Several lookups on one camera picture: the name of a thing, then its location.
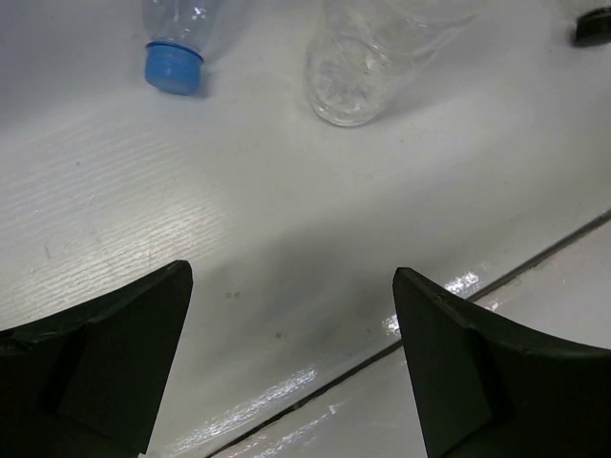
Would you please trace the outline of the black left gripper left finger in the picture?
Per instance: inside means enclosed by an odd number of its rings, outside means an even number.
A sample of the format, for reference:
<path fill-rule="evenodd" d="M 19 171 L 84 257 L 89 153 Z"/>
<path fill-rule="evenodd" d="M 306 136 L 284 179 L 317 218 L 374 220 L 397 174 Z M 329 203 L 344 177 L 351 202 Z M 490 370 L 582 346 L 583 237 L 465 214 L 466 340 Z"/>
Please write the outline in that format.
<path fill-rule="evenodd" d="M 1 333 L 4 457 L 146 453 L 193 290 L 176 260 Z"/>

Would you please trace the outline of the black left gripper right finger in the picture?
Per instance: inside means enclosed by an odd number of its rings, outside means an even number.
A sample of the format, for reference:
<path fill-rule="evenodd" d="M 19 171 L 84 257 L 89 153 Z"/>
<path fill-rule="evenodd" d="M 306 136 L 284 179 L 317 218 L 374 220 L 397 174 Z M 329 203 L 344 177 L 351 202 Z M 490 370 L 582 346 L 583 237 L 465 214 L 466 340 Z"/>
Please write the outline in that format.
<path fill-rule="evenodd" d="M 431 457 L 606 457 L 610 353 L 516 323 L 410 268 L 392 280 Z"/>

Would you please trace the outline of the clear bottle white blue cap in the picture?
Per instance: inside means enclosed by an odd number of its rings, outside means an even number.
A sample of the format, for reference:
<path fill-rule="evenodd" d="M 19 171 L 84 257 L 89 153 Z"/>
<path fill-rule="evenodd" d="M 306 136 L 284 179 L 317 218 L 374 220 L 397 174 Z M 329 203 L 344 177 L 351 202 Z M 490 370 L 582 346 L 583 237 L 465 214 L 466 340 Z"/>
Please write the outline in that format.
<path fill-rule="evenodd" d="M 481 1 L 325 1 L 305 95 L 340 127 L 369 123 L 483 10 Z"/>

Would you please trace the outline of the crushed bottle blue label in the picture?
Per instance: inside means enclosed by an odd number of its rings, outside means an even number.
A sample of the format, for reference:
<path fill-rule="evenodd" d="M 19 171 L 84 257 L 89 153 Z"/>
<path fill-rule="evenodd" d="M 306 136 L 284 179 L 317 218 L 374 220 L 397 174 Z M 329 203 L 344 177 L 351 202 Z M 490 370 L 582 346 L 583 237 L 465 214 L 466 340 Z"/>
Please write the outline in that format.
<path fill-rule="evenodd" d="M 218 8 L 217 1 L 141 3 L 148 35 L 143 75 L 150 86 L 167 94 L 191 96 L 200 91 L 203 50 Z"/>

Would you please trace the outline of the clear Pepsi bottle black label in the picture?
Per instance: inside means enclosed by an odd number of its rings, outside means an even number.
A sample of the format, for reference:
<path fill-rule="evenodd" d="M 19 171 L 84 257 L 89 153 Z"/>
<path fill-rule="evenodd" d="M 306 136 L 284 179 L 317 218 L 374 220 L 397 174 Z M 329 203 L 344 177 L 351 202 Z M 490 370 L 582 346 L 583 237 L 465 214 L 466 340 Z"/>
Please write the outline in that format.
<path fill-rule="evenodd" d="M 597 8 L 581 15 L 576 22 L 573 44 L 576 47 L 594 47 L 609 44 L 611 40 L 611 12 L 609 7 Z"/>

